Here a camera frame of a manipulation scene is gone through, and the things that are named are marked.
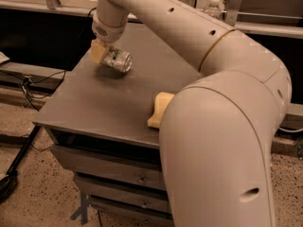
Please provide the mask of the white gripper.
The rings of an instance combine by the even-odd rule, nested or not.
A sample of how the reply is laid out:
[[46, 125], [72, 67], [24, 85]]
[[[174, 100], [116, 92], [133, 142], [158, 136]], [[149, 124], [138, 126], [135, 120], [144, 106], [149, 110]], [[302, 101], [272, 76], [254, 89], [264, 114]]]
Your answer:
[[92, 30], [98, 39], [91, 42], [91, 60], [95, 64], [99, 64], [109, 50], [109, 46], [106, 44], [113, 44], [118, 41], [125, 30], [125, 26], [107, 26], [94, 14]]

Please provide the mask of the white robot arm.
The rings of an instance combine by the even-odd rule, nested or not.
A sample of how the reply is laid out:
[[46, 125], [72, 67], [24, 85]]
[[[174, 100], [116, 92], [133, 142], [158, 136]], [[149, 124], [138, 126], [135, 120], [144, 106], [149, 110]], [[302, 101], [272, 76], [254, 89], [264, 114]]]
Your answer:
[[135, 15], [201, 79], [177, 93], [159, 131], [175, 227], [276, 227], [271, 146], [292, 97], [270, 50], [178, 0], [98, 0], [93, 31], [116, 42]]

